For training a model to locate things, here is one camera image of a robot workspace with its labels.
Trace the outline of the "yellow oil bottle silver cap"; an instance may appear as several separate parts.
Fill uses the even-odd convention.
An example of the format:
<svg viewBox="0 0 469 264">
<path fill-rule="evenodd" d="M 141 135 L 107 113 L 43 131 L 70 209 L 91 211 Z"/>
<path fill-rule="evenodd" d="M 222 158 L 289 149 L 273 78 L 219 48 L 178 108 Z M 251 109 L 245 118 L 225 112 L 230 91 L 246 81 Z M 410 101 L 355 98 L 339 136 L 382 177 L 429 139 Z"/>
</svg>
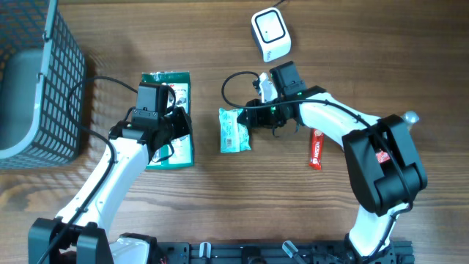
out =
<svg viewBox="0 0 469 264">
<path fill-rule="evenodd" d="M 407 125 L 414 125 L 420 120 L 420 117 L 415 111 L 406 111 L 402 115 L 402 119 Z"/>
</svg>

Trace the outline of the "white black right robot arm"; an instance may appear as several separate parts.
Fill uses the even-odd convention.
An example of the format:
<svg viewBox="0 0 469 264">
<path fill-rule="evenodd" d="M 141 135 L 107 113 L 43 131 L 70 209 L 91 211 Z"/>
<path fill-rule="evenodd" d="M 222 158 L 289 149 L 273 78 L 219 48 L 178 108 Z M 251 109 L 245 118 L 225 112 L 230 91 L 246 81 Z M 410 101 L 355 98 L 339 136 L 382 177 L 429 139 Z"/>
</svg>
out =
<svg viewBox="0 0 469 264">
<path fill-rule="evenodd" d="M 360 204 L 348 240 L 361 262 L 377 259 L 389 245 L 398 216 L 412 209 L 428 182 L 406 119 L 361 113 L 314 86 L 275 99 L 251 100 L 237 121 L 248 128 L 277 128 L 290 119 L 323 132 L 343 149 Z"/>
</svg>

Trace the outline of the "red white juice carton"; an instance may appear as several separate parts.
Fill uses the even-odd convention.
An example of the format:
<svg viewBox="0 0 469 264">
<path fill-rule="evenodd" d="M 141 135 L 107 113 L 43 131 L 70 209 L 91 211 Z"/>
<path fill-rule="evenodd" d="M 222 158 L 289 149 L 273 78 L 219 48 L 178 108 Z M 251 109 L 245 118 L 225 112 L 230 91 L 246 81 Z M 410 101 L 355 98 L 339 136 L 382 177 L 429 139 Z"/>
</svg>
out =
<svg viewBox="0 0 469 264">
<path fill-rule="evenodd" d="M 376 152 L 375 155 L 376 155 L 376 159 L 377 159 L 377 161 L 378 161 L 379 164 L 383 164 L 383 163 L 385 163 L 386 161 L 390 161 L 390 160 L 391 160 L 390 155 L 389 155 L 387 152 L 382 151 L 382 150 L 379 151 L 379 152 Z"/>
</svg>

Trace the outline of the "green 3M sponge package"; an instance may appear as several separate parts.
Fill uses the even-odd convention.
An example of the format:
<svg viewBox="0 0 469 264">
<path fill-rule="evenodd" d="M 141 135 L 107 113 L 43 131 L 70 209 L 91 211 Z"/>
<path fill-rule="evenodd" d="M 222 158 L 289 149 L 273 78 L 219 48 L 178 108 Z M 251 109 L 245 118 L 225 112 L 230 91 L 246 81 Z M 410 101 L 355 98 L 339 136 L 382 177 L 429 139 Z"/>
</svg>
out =
<svg viewBox="0 0 469 264">
<path fill-rule="evenodd" d="M 142 73 L 141 80 L 149 84 L 168 84 L 174 91 L 175 96 L 169 96 L 168 106 L 173 103 L 175 106 L 183 107 L 187 114 L 191 112 L 191 77 L 188 71 L 185 72 L 154 72 Z M 194 165 L 193 138 L 192 135 L 182 136 L 171 142 L 174 154 L 165 161 L 158 161 L 172 154 L 168 145 L 159 149 L 150 163 L 147 170 L 161 169 L 181 169 Z"/>
</svg>

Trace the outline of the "teal snack bar wrapper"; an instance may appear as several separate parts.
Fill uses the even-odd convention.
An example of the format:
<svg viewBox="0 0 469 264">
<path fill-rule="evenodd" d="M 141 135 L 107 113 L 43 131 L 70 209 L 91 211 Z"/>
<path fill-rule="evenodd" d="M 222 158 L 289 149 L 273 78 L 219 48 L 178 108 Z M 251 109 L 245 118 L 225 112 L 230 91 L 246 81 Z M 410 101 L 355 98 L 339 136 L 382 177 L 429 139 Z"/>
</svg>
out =
<svg viewBox="0 0 469 264">
<path fill-rule="evenodd" d="M 222 153 L 238 153 L 251 150 L 248 129 L 237 121 L 242 110 L 220 108 L 218 112 L 221 126 L 220 151 Z"/>
</svg>

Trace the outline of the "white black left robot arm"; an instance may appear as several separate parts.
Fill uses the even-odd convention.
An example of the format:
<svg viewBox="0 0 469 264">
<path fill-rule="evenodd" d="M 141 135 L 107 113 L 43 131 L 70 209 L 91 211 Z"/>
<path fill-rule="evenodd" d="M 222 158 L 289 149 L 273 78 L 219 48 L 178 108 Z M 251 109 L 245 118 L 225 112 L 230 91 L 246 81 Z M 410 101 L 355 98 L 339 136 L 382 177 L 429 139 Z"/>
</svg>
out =
<svg viewBox="0 0 469 264">
<path fill-rule="evenodd" d="M 104 140 L 106 150 L 85 184 L 54 219 L 38 218 L 29 230 L 30 263 L 151 263 L 156 239 L 125 235 L 110 243 L 108 233 L 126 193 L 155 152 L 191 134 L 191 119 L 176 107 L 160 116 L 136 110 Z"/>
</svg>

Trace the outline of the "red Nescafe coffee stick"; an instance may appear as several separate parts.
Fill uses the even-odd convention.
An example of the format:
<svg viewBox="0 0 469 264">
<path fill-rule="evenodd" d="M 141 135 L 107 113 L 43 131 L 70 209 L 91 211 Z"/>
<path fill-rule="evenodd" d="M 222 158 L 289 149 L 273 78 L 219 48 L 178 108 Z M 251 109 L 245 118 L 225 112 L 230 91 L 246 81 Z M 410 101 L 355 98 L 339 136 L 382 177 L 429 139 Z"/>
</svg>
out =
<svg viewBox="0 0 469 264">
<path fill-rule="evenodd" d="M 313 169 L 322 169 L 322 148 L 324 143 L 324 133 L 316 128 L 311 132 L 311 156 L 309 166 Z"/>
</svg>

